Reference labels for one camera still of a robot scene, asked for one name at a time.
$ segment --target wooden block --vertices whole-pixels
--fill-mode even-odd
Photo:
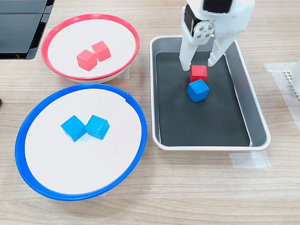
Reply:
[[[97,57],[94,53],[84,50],[77,55],[77,62],[79,67],[91,71],[97,65]]]
[[[109,127],[110,126],[107,120],[92,115],[92,117],[90,118],[88,124],[85,126],[84,129],[89,135],[96,137],[100,140],[103,140]]]
[[[100,41],[97,44],[92,45],[94,53],[97,55],[97,58],[100,62],[111,57],[111,53],[104,43],[104,41]]]
[[[192,65],[191,74],[190,74],[190,82],[194,82],[202,79],[206,82],[207,79],[207,67],[206,66],[198,66]]]
[[[64,132],[76,142],[79,138],[82,137],[86,132],[84,130],[84,123],[80,121],[76,116],[72,116],[66,122],[61,125],[61,128]]]
[[[188,85],[187,94],[193,102],[199,102],[208,96],[210,88],[203,80],[197,80]]]

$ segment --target metal tray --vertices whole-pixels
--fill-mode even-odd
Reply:
[[[152,138],[169,151],[254,151],[270,142],[237,41],[208,68],[209,96],[194,103],[187,95],[189,71],[181,69],[182,36],[150,42]],[[192,64],[205,65],[214,38],[199,46]]]

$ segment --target robotic arm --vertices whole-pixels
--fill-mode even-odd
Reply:
[[[246,29],[255,0],[187,0],[182,9],[183,37],[179,59],[182,69],[190,69],[199,45],[215,37],[208,66],[222,57],[239,33]]]

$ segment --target blue cube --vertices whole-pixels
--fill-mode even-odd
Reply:
[[[109,124],[107,120],[92,115],[84,129],[89,135],[103,140],[109,129]]]
[[[208,96],[210,88],[203,80],[197,80],[188,85],[187,94],[193,100],[193,102],[199,102]]]
[[[82,137],[86,132],[84,130],[85,124],[81,122],[76,116],[72,116],[66,122],[61,125],[64,132],[76,142]]]

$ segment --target red wooden cube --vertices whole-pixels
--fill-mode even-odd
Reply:
[[[84,50],[77,55],[77,62],[79,67],[91,71],[97,65],[97,57],[94,53]]]
[[[194,81],[197,81],[200,79],[202,79],[204,82],[206,82],[206,79],[207,79],[206,66],[192,65],[190,81],[194,82]]]
[[[111,57],[111,53],[104,41],[100,41],[97,44],[92,45],[92,48],[100,62]]]

